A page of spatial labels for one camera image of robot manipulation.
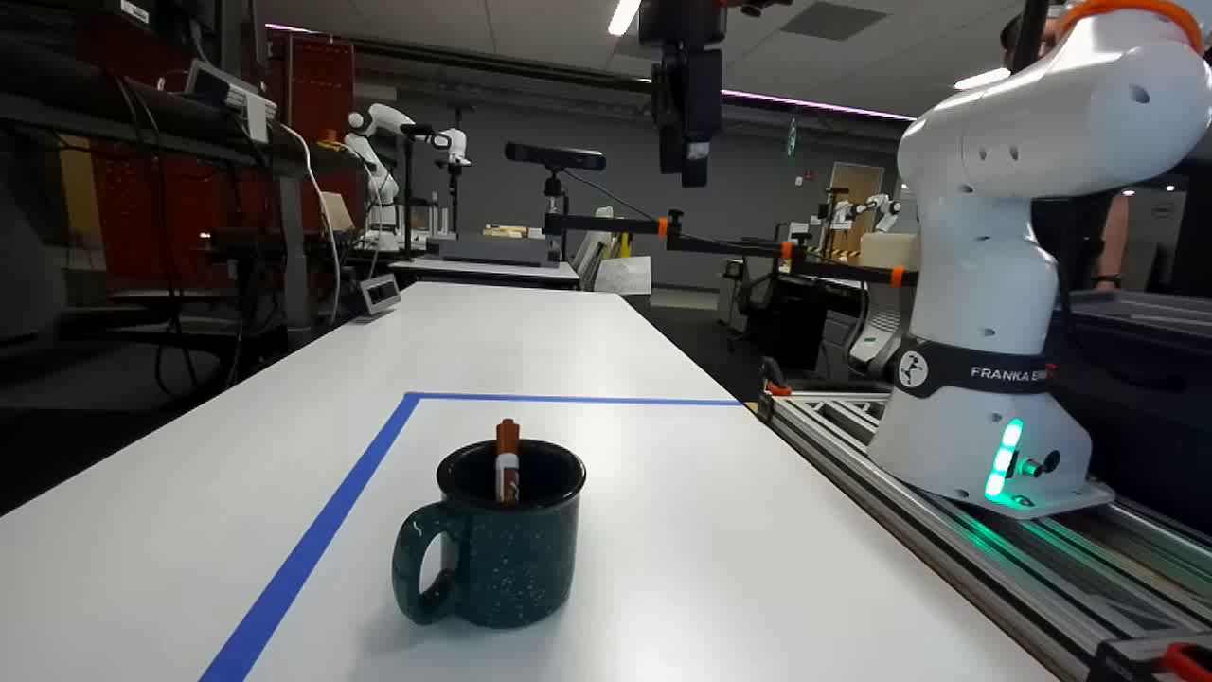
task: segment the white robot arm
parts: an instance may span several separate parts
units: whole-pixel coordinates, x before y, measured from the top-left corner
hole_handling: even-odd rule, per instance
[[[1212,0],[1184,9],[1078,4],[1047,57],[905,134],[898,163],[922,263],[871,442],[882,468],[1017,518],[1108,501],[1085,480],[1089,434],[1046,391],[1055,269],[1034,246],[1028,202],[1155,179],[1203,136],[1195,19]]]
[[[402,185],[381,167],[377,150],[369,149],[369,126],[361,115],[347,115],[345,150],[362,163],[366,175],[366,231],[393,231],[397,226],[397,194]]]
[[[436,149],[441,149],[441,167],[469,167],[464,160],[464,134],[463,127],[438,127]]]

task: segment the ceiling light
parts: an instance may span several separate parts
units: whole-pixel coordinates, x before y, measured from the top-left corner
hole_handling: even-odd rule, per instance
[[[980,87],[992,87],[1008,74],[1012,74],[1008,69],[975,72],[975,74],[954,78],[954,90],[980,90]]]
[[[722,87],[722,98],[731,102],[757,102],[757,107],[786,107],[786,110],[805,110],[805,115],[839,115],[839,117],[876,117],[876,120],[916,120],[909,115],[893,110],[862,110],[862,107],[835,107],[835,102],[815,102],[815,98],[785,98],[785,95],[766,95],[766,90],[733,90]]]
[[[637,23],[640,0],[616,0],[606,33],[619,38]]]
[[[295,28],[295,23],[265,23],[265,30],[277,30],[277,33],[313,33],[310,28]]]

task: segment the metal frame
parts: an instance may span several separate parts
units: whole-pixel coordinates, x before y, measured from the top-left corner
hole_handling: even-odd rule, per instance
[[[760,417],[1059,678],[1105,644],[1212,641],[1212,548],[1127,509],[1081,513],[1157,556],[1132,556],[1073,518],[1008,523],[914,494],[866,463],[885,395],[766,395]]]

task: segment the blue tape line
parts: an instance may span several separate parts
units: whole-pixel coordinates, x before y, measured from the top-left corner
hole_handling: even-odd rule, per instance
[[[268,636],[297,600],[308,574],[313,572],[318,556],[335,539],[342,523],[347,518],[357,496],[376,477],[377,463],[385,458],[397,433],[410,425],[414,408],[421,405],[417,395],[405,395],[405,400],[390,412],[390,419],[377,429],[377,434],[366,442],[366,452],[357,458],[357,467],[345,475],[328,505],[313,516],[297,547],[287,552],[287,559],[271,572],[248,612],[234,624],[219,654],[202,676],[203,682],[227,682],[244,678],[265,653]]]
[[[665,408],[707,408],[737,405],[733,398],[611,398],[611,395],[421,395],[428,400],[549,400],[549,405],[665,405]]]
[[[390,442],[405,433],[410,417],[421,400],[549,400],[549,405],[669,405],[669,408],[727,408],[737,405],[731,398],[594,398],[594,395],[405,395],[357,467],[345,475],[335,494],[303,530],[297,547],[285,556],[271,572],[257,602],[234,624],[227,644],[203,665],[203,682],[244,678],[261,658],[265,644],[271,641],[277,624],[287,617],[292,602],[297,600],[303,585],[310,581],[313,566],[335,539],[342,523],[347,518],[350,505],[369,484],[377,463],[385,458]]]

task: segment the dark green mug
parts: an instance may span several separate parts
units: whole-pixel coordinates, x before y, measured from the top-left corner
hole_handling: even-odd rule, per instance
[[[393,542],[397,607],[428,624],[459,612],[520,628],[554,612],[570,588],[584,463],[540,441],[520,442],[520,505],[494,505],[494,442],[469,442],[438,467],[441,501],[417,509]],[[428,542],[441,535],[441,567],[421,590]]]

